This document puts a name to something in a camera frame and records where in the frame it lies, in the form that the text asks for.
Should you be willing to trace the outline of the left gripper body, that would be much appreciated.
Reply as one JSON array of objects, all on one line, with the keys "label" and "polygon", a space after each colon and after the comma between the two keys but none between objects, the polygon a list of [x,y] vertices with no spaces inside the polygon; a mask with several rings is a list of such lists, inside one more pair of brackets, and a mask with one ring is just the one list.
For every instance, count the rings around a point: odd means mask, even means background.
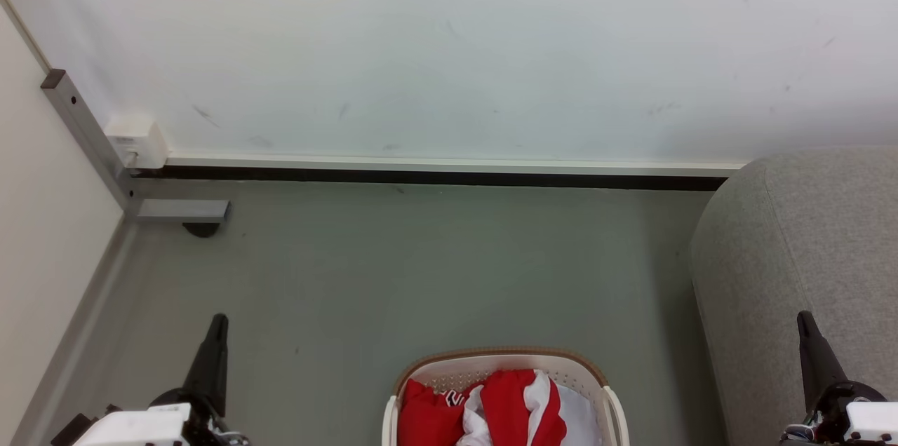
[{"label": "left gripper body", "polygon": [[145,410],[109,405],[103,417],[77,414],[51,445],[250,445],[250,439],[229,429],[211,398],[168,391]]}]

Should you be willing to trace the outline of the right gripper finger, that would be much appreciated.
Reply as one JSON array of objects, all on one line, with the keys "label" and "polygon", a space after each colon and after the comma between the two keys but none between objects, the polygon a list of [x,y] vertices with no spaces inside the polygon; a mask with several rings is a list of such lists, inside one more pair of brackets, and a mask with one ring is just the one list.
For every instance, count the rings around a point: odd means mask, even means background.
[{"label": "right gripper finger", "polygon": [[811,413],[825,391],[834,384],[847,381],[847,376],[833,348],[818,328],[812,312],[800,311],[796,316],[796,325],[805,408]]}]

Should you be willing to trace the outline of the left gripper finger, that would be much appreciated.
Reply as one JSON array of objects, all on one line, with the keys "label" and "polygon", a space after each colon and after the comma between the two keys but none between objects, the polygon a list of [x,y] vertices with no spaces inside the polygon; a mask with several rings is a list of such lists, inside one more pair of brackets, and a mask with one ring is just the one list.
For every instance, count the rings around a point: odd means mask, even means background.
[{"label": "left gripper finger", "polygon": [[227,315],[215,314],[182,386],[205,398],[219,417],[227,414],[228,331]]}]

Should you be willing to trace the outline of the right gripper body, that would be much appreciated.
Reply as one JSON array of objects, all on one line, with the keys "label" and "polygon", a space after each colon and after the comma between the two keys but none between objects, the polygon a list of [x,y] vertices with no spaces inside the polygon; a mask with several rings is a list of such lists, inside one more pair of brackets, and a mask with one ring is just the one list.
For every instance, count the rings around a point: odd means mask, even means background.
[{"label": "right gripper body", "polygon": [[856,381],[827,386],[805,420],[782,433],[782,445],[896,444],[897,403]]}]

